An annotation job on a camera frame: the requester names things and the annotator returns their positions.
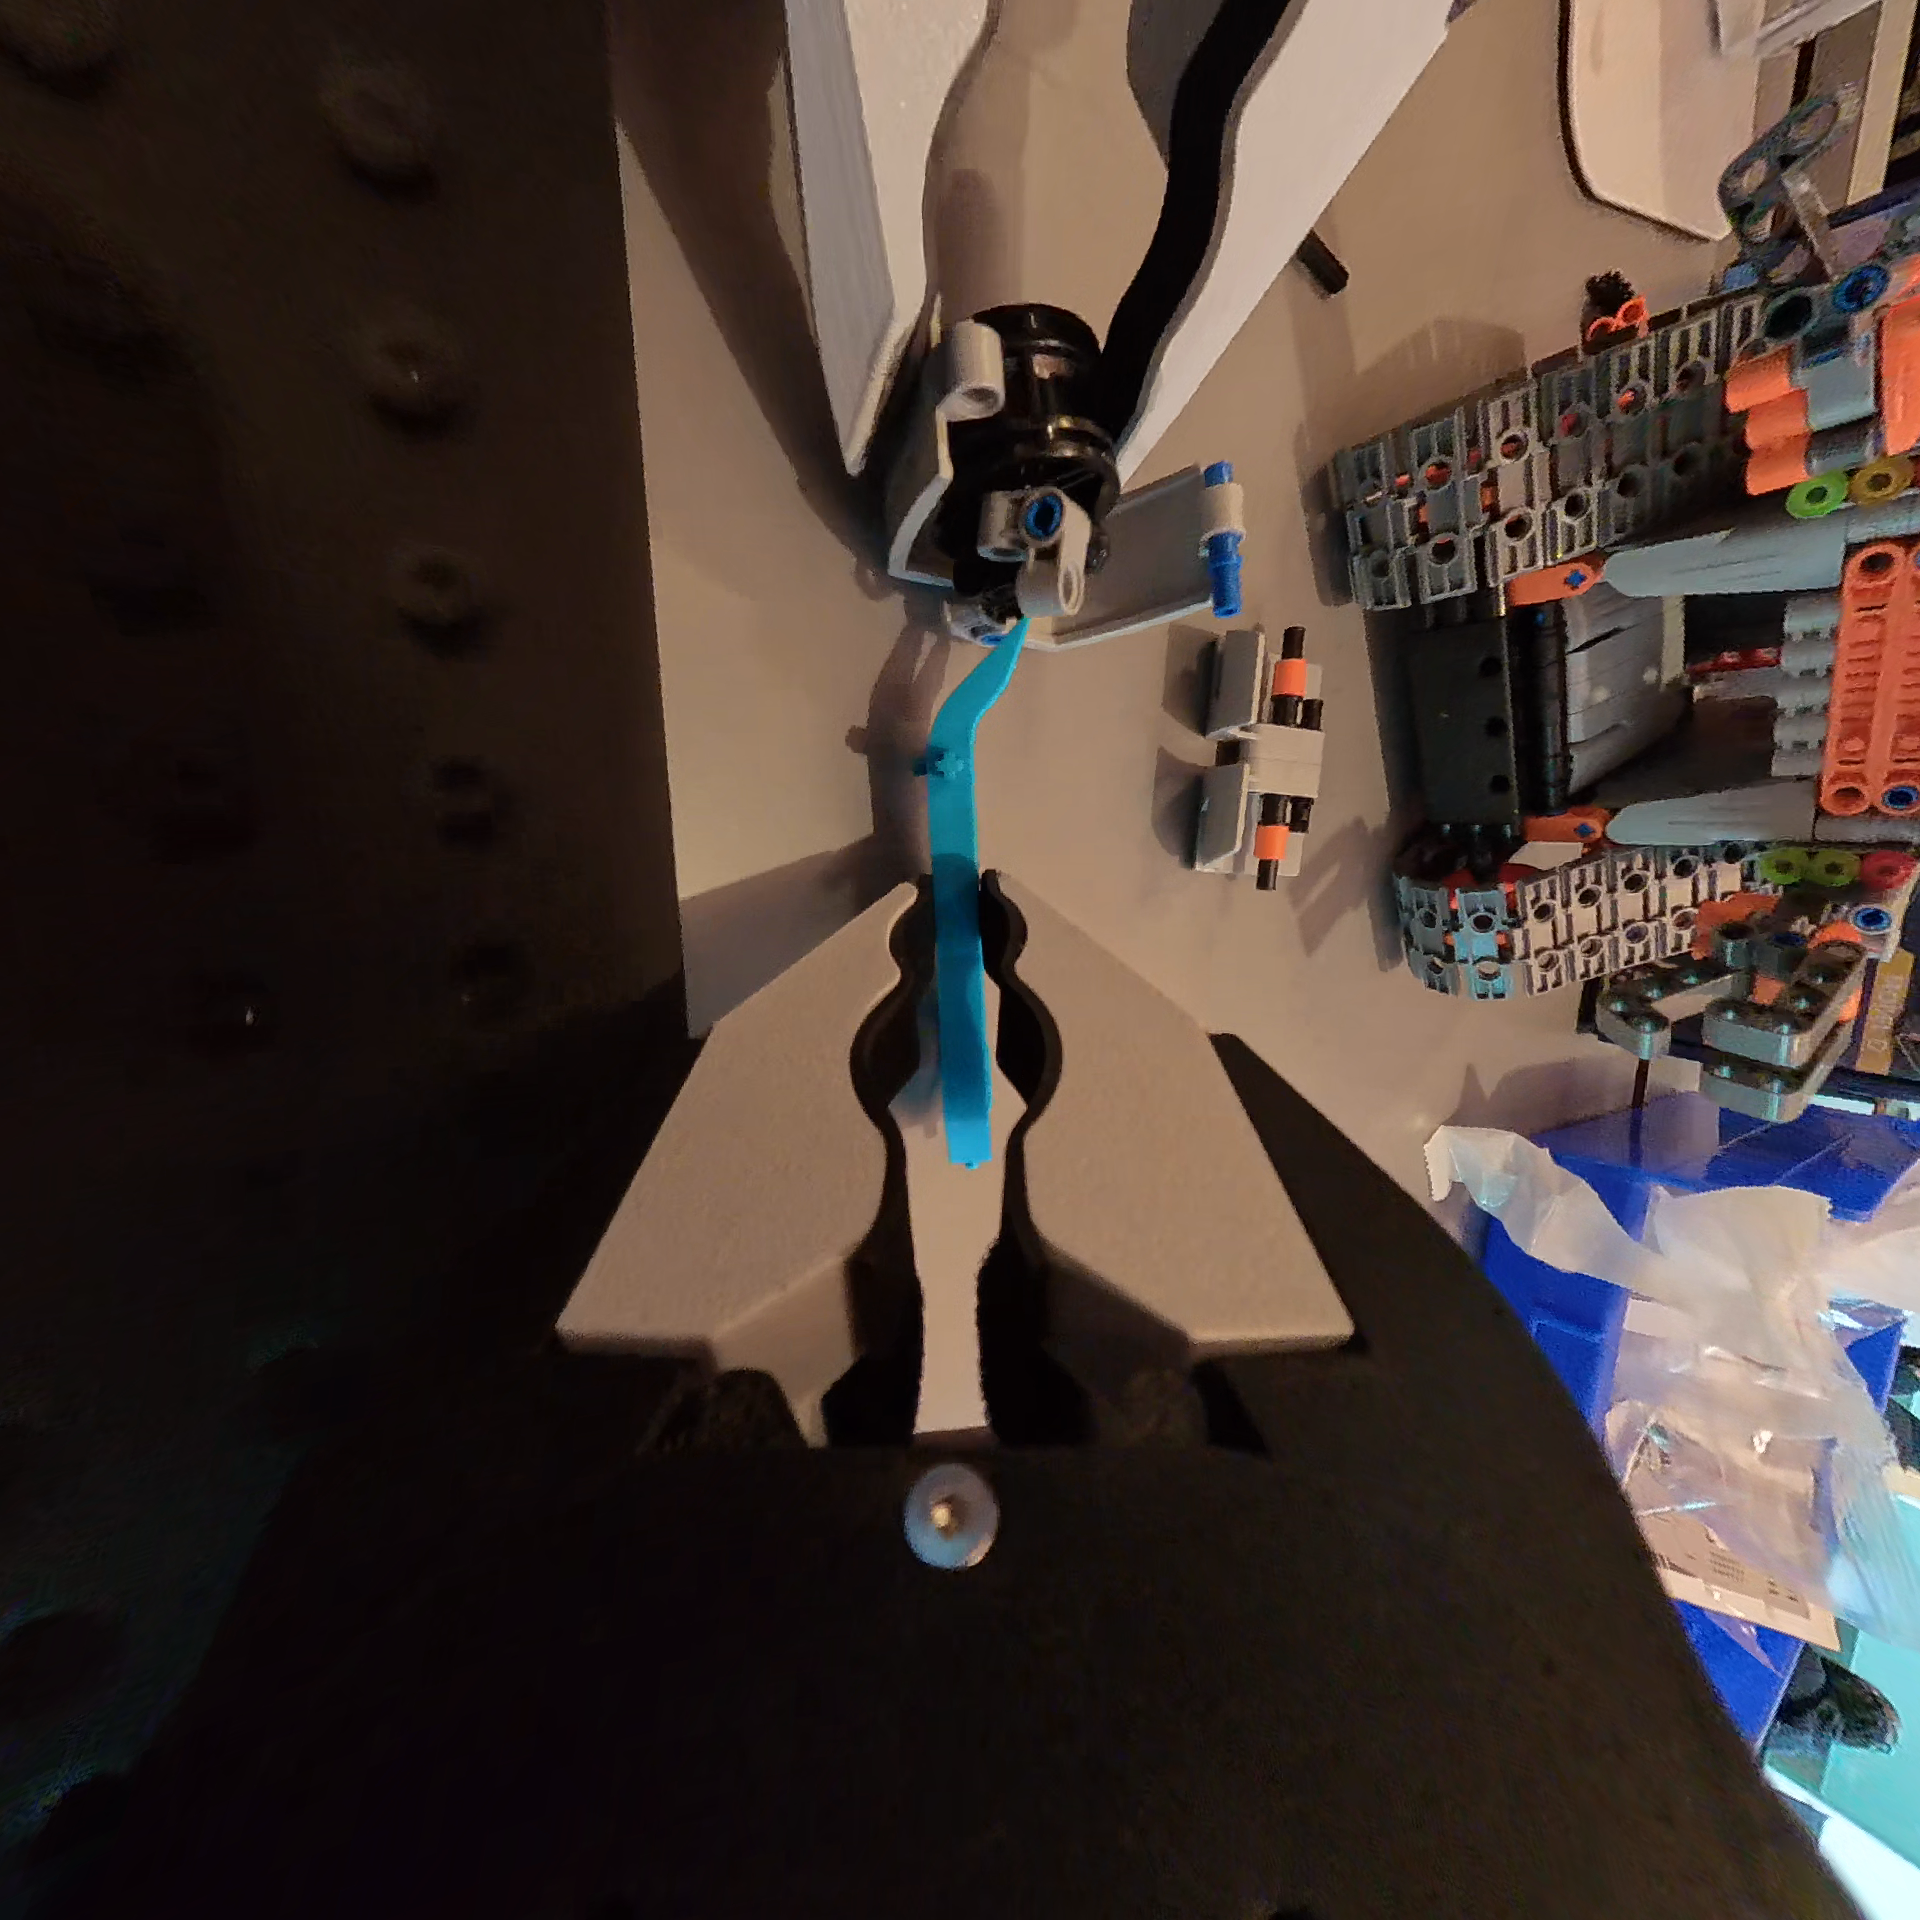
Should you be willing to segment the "grey flap assembly orange bushes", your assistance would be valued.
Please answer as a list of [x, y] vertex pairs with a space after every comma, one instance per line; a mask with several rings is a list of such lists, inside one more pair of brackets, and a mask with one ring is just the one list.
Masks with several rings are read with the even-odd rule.
[[1190, 867], [1273, 894], [1300, 872], [1325, 766], [1322, 671], [1308, 628], [1234, 628], [1208, 652]]

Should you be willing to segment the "blue storage bin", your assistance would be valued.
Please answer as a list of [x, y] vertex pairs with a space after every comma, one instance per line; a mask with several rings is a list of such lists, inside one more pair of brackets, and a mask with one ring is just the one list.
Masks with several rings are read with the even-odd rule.
[[[1731, 1115], [1704, 1095], [1660, 1095], [1638, 1111], [1580, 1120], [1536, 1144], [1636, 1238], [1660, 1190], [1787, 1187], [1827, 1201], [1840, 1222], [1867, 1222], [1915, 1163], [1917, 1132], [1915, 1118], [1851, 1107], [1812, 1107], [1801, 1120], [1764, 1126]], [[1678, 1316], [1614, 1283], [1523, 1254], [1489, 1216], [1472, 1228], [1472, 1248], [1602, 1436], [1627, 1364], [1678, 1338]], [[1721, 1706], [1739, 1735], [1760, 1747], [1804, 1647], [1825, 1640], [1835, 1648], [1840, 1636], [1829, 1617], [1806, 1612], [1784, 1588], [1744, 1575], [1739, 1588], [1725, 1592], [1696, 1575], [1704, 1567], [1704, 1553], [1686, 1553], [1680, 1569], [1664, 1567], [1664, 1584]]]

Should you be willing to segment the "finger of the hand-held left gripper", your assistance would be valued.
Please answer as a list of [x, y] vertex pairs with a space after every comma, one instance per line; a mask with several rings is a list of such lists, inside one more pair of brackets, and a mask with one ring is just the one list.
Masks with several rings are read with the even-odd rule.
[[934, 135], [987, 3], [787, 3], [806, 300], [843, 468], [861, 473], [928, 300]]
[[1165, 163], [1101, 348], [1131, 479], [1445, 46], [1452, 3], [1140, 6], [1128, 78]]

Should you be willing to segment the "white book stand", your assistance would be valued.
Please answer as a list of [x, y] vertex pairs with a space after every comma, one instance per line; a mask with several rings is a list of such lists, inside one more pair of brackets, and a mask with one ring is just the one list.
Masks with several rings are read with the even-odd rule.
[[1562, 97], [1581, 191], [1704, 242], [1728, 234], [1721, 174], [1756, 132], [1763, 6], [1565, 3]]

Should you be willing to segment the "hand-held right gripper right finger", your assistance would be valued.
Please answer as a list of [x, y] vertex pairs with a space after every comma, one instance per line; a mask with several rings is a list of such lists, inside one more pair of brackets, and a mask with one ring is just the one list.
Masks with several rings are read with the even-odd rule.
[[1211, 1036], [1006, 872], [980, 929], [1017, 1104], [977, 1283], [992, 1438], [1261, 1449], [1229, 1364], [1338, 1351], [1353, 1319]]

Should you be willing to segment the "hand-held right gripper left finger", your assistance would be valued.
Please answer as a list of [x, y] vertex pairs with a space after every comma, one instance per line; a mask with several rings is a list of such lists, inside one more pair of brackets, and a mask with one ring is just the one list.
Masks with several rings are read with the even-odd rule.
[[811, 1442], [912, 1438], [926, 1307], [893, 1104], [926, 960], [902, 883], [718, 1019], [560, 1312], [568, 1351], [768, 1376]]

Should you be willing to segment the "blue plastic separator tool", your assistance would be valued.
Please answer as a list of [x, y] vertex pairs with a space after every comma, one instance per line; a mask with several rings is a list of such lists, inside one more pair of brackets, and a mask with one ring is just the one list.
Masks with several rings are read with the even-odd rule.
[[1025, 657], [1029, 619], [989, 648], [933, 716], [918, 761], [928, 824], [934, 1034], [948, 1163], [992, 1162], [992, 1041], [980, 942], [977, 735]]

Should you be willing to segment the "black studded panel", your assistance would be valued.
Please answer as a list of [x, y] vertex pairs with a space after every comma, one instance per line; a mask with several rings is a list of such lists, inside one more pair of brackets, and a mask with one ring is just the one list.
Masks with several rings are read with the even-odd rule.
[[4, 6], [4, 1916], [680, 910], [609, 6]]

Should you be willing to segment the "grey orange tracked toy robot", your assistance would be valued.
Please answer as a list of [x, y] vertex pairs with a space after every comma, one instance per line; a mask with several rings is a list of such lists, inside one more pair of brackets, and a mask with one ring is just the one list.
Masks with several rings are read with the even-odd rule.
[[1830, 211], [1857, 88], [1718, 179], [1738, 255], [1342, 448], [1353, 604], [1400, 646], [1406, 970], [1581, 996], [1725, 1114], [1915, 1115], [1915, 191]]

